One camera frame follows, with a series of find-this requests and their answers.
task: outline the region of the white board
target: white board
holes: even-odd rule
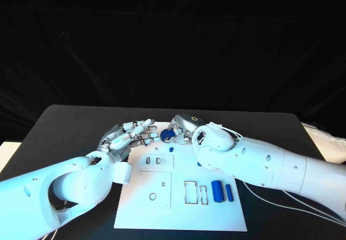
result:
[[[155,125],[162,133],[169,123],[156,122]],[[165,160],[163,165],[156,163],[156,158]],[[132,180],[123,185],[116,229],[247,231],[235,179],[221,170],[198,166],[191,144],[156,142],[133,148],[129,163],[133,164]],[[215,180],[222,182],[225,202],[221,203],[214,201]],[[186,204],[185,181],[197,182],[198,204]],[[233,202],[227,184],[233,189]],[[208,204],[202,204],[201,186],[207,186]],[[152,193],[156,194],[155,200],[150,199]]]

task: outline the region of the white robotic arm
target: white robotic arm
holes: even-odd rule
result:
[[[97,151],[0,182],[0,239],[39,239],[106,199],[113,182],[130,182],[132,148],[160,141],[152,119],[116,125]],[[73,207],[57,209],[49,187]]]
[[[243,137],[212,122],[204,124],[198,117],[188,114],[175,116],[168,129],[175,131],[178,137],[165,141],[192,143],[199,164],[205,168],[221,169],[253,185],[305,196],[331,208],[346,221],[345,165],[303,156],[264,141]]]

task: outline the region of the blue cylinder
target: blue cylinder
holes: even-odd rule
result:
[[[227,196],[228,196],[228,201],[234,201],[234,195],[233,195],[233,190],[230,184],[225,185],[225,190],[227,190]]]
[[[225,202],[222,182],[221,181],[212,181],[211,182],[211,188],[212,188],[214,201],[217,203]]]

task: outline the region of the black tabletop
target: black tabletop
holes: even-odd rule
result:
[[[194,114],[246,137],[323,160],[300,120],[289,113],[52,105],[0,173],[0,181],[86,156],[116,124],[148,118],[171,122],[179,113]],[[237,187],[248,232],[114,229],[122,187],[122,184],[113,184],[106,200],[58,230],[55,239],[346,239],[345,227],[305,212],[269,204],[250,193],[240,180]],[[250,187],[269,201],[308,209],[280,190]]]

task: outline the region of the black backdrop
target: black backdrop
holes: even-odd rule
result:
[[[346,137],[341,15],[212,0],[0,6],[0,140],[52,104],[287,112]]]

